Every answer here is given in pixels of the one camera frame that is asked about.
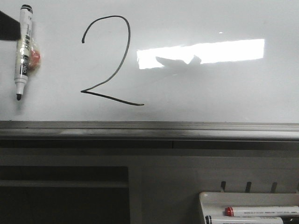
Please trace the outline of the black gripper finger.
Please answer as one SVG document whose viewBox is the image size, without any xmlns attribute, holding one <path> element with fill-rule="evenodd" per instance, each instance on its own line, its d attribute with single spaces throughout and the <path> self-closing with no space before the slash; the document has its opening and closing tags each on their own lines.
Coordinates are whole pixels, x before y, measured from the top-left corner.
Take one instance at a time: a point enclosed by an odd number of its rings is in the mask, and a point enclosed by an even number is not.
<svg viewBox="0 0 299 224">
<path fill-rule="evenodd" d="M 20 23 L 1 11 L 0 12 L 0 39 L 2 41 L 17 41 L 20 38 L 21 38 Z"/>
</svg>

